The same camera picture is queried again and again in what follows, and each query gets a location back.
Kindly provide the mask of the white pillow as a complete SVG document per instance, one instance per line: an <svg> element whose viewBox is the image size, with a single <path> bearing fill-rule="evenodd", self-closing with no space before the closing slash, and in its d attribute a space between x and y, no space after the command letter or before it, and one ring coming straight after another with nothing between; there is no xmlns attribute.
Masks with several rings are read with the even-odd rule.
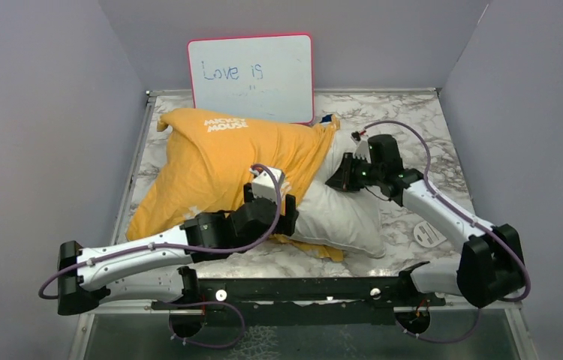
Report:
<svg viewBox="0 0 563 360"><path fill-rule="evenodd" d="M311 257L340 263L347 254L382 258L379 201L367 190L341 192L326 185L357 145L349 132L335 132L330 149L299 204L295 233L288 242Z"/></svg>

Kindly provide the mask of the blue yellow Mickey pillowcase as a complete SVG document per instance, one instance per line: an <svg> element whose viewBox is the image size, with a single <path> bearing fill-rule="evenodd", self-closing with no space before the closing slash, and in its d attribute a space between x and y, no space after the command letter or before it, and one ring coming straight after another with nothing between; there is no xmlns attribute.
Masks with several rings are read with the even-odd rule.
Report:
<svg viewBox="0 0 563 360"><path fill-rule="evenodd" d="M340 122L308 126L179 108L160 116L156 129L172 131L166 163L140 201L125 237L144 239L201 212L235 210L244 203L251 166L285 174L283 194L302 204L333 144Z"/></svg>

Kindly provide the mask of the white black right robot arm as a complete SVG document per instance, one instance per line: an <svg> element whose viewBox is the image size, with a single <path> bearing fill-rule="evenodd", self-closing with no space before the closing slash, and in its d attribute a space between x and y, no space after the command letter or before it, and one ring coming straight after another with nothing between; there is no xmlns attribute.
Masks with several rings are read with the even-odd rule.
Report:
<svg viewBox="0 0 563 360"><path fill-rule="evenodd" d="M484 308L529 288L519 233L511 225L479 218L446 198L427 174L405 168L393 136L367 136L362 130L351 138L357 147L342 155L327 185L342 192L377 188L438 230L459 253L458 259L420 262L401 271L396 294L402 303L415 305L427 293L443 293Z"/></svg>

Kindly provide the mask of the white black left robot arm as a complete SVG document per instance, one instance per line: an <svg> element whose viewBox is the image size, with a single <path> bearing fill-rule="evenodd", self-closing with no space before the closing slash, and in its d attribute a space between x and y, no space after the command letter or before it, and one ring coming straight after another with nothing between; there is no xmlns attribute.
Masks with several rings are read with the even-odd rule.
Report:
<svg viewBox="0 0 563 360"><path fill-rule="evenodd" d="M107 302L150 299L189 308L201 300L189 266L244 253L272 235L290 235L299 212L291 194L248 183L233 211L202 212L141 240L106 247L59 246L56 311L84 314Z"/></svg>

